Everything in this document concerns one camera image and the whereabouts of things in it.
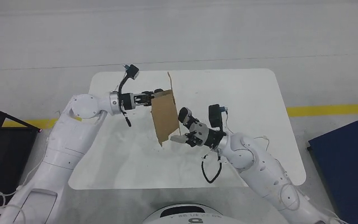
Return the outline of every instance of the black cable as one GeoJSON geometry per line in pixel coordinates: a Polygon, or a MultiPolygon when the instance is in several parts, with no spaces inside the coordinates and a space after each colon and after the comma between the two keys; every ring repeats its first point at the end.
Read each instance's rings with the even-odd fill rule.
{"type": "Polygon", "coordinates": [[[202,174],[204,175],[205,180],[206,180],[209,184],[212,184],[212,183],[218,178],[218,176],[220,175],[220,173],[221,173],[221,171],[222,171],[222,162],[220,161],[219,170],[218,170],[218,172],[216,173],[216,175],[214,176],[214,178],[213,178],[212,180],[209,180],[208,177],[206,176],[206,173],[205,173],[205,170],[204,170],[204,161],[201,162],[201,171],[202,171],[202,174]]]}
{"type": "Polygon", "coordinates": [[[128,119],[128,117],[126,116],[126,112],[122,109],[122,99],[121,99],[121,94],[122,94],[122,88],[125,84],[125,82],[128,80],[128,76],[126,76],[126,72],[124,73],[124,78],[122,79],[121,83],[119,84],[118,87],[118,100],[119,100],[119,110],[122,112],[125,121],[127,122],[128,126],[132,127],[132,124],[130,123],[130,120],[128,119]]]}

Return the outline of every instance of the brown cardboard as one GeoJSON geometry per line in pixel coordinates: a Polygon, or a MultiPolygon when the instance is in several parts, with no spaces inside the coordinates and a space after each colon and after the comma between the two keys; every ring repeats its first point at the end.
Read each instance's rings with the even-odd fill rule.
{"type": "Polygon", "coordinates": [[[152,99],[152,117],[159,144],[169,139],[169,135],[179,128],[178,113],[172,90],[155,94],[152,99]]]}

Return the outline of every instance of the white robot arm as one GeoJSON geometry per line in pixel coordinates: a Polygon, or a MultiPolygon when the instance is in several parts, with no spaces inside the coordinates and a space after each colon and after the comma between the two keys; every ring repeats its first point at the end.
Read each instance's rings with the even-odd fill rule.
{"type": "Polygon", "coordinates": [[[247,185],[270,202],[289,223],[338,223],[317,210],[292,184],[281,163],[259,146],[253,138],[242,133],[230,135],[223,132],[221,112],[226,111],[226,108],[219,105],[210,107],[211,126],[219,127],[220,130],[208,128],[195,119],[188,108],[182,108],[178,119],[190,133],[173,136],[171,140],[187,143],[192,147],[206,145],[219,155],[225,156],[247,185]]]}
{"type": "Polygon", "coordinates": [[[33,178],[26,185],[20,185],[13,193],[0,193],[3,199],[13,194],[9,203],[4,206],[4,200],[1,206],[3,211],[0,224],[56,223],[62,207],[63,190],[77,163],[91,148],[107,113],[122,113],[130,126],[125,110],[134,109],[138,105],[151,105],[154,92],[121,93],[126,80],[135,79],[138,72],[137,67],[127,66],[126,76],[119,85],[119,90],[109,92],[101,99],[90,94],[71,98],[48,137],[44,158],[38,164],[39,168],[33,178]],[[86,123],[78,118],[97,120],[86,123]]]}

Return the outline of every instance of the white tabletop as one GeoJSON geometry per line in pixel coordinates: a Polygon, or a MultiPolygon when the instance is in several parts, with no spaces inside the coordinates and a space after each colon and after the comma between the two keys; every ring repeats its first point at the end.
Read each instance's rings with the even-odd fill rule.
{"type": "MultiPolygon", "coordinates": [[[[208,121],[208,106],[228,107],[228,126],[251,137],[267,136],[268,151],[300,185],[306,174],[275,74],[268,69],[169,71],[177,110],[188,107],[201,122],[208,121]]],[[[89,93],[101,97],[113,91],[123,72],[101,72],[91,82],[89,93]]],[[[167,71],[141,71],[129,80],[123,93],[170,89],[167,71]]],[[[171,141],[158,143],[150,107],[128,111],[132,127],[122,115],[108,115],[91,149],[79,162],[69,180],[74,189],[147,189],[246,186],[230,164],[213,184],[200,168],[207,147],[191,148],[171,141]]],[[[187,132],[181,125],[181,131],[187,132]]],[[[267,142],[258,139],[263,147],[267,142]]],[[[215,153],[205,160],[211,179],[218,168],[215,153]]]]}

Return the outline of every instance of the concrete floor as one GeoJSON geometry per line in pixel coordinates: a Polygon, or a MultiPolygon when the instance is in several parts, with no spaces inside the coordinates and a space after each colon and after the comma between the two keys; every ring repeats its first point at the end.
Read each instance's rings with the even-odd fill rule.
{"type": "MultiPolygon", "coordinates": [[[[348,0],[1,1],[0,110],[54,118],[72,95],[88,92],[94,74],[123,71],[124,63],[142,71],[269,68],[286,106],[357,104],[357,10],[358,2],[348,0]]],[[[307,172],[301,188],[328,209],[307,141],[357,118],[290,119],[307,172]]],[[[47,134],[26,170],[41,159],[47,134]]],[[[68,189],[68,195],[61,223],[136,223],[162,206],[193,200],[236,218],[255,210],[248,223],[286,223],[250,191],[68,189]],[[232,197],[218,196],[230,191],[232,197]]]]}

